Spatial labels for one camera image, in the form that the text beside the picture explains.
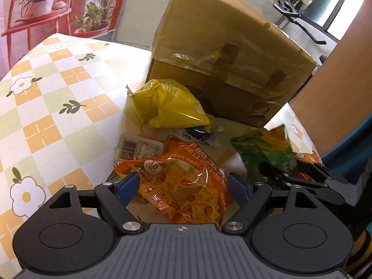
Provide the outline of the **orange chips bag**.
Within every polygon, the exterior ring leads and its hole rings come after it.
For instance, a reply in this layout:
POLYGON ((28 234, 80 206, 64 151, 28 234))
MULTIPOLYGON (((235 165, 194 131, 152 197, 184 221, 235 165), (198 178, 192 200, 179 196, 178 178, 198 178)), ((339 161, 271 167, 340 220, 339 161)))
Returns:
POLYGON ((160 156, 121 162, 115 172, 139 174, 139 194, 172 224, 215 224, 226 213, 227 178, 195 142, 170 139, 160 156))

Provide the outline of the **blue fabric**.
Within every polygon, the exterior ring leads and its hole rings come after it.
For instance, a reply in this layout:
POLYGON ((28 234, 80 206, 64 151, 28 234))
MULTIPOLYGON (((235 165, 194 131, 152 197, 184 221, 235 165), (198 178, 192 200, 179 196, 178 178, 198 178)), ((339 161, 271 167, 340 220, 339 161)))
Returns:
POLYGON ((327 153, 325 184, 355 206, 371 183, 371 117, 327 153))

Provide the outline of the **green snack bag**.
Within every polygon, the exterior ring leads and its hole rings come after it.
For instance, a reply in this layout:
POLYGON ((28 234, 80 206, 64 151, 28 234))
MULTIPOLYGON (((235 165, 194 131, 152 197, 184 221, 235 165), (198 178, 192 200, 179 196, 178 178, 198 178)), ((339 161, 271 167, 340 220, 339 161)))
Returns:
POLYGON ((246 178, 251 183, 266 180, 259 171, 262 162, 287 173, 297 168, 297 160, 283 125, 272 130, 255 129, 230 139, 230 143, 242 158, 247 170, 246 178))

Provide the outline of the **white barcode snack packet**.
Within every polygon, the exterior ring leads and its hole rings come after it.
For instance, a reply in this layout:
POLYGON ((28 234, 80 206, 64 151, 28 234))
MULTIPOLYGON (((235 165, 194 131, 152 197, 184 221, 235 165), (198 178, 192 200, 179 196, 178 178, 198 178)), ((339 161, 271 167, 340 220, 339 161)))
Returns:
POLYGON ((113 165, 117 166, 123 161, 160 156, 163 153, 164 145, 161 142, 123 133, 115 148, 113 165))

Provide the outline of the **yellow puffed snack bag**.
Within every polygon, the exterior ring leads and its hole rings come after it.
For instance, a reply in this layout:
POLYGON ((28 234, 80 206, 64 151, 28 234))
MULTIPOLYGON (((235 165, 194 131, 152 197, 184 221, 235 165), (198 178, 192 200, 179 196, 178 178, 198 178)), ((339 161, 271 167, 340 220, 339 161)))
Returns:
POLYGON ((174 79, 151 79, 135 92, 127 88, 127 94, 139 121, 146 127, 211 130, 211 122, 199 100, 174 79))

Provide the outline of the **checkered floral tablecloth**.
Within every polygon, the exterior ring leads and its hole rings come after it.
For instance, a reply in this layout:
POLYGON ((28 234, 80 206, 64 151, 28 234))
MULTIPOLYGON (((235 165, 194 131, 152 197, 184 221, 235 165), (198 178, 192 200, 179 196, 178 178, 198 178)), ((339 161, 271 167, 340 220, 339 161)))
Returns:
POLYGON ((161 142, 136 116, 127 88, 148 76, 151 54, 119 43, 51 35, 1 76, 1 276, 21 268, 17 229, 64 185, 91 189, 112 172, 123 133, 161 142))

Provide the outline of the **brown cardboard box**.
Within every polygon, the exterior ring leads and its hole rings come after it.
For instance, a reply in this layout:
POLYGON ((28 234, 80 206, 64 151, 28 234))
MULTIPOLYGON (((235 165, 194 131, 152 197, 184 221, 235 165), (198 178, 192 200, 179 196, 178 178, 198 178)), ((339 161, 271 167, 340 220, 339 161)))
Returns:
POLYGON ((149 79, 173 79, 206 113, 263 127, 316 61, 239 0, 169 0, 154 34, 149 79))

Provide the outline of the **black exercise bike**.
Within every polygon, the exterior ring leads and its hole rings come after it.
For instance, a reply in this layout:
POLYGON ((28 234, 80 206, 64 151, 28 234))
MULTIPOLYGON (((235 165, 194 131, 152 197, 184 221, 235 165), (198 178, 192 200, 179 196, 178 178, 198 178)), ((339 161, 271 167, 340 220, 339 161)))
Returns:
POLYGON ((313 0, 273 0, 273 7, 281 15, 279 28, 289 35, 321 66, 338 44, 338 40, 325 31, 318 23, 311 21, 295 8, 297 4, 304 3, 309 6, 313 0))

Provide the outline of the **pink room-print wall tapestry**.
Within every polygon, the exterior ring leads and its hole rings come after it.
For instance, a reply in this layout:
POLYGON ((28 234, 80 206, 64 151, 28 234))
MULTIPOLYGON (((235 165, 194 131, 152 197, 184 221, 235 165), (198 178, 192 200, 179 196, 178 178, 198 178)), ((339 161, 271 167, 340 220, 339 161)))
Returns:
POLYGON ((113 32, 124 0, 1 0, 1 76, 54 33, 96 38, 113 32))

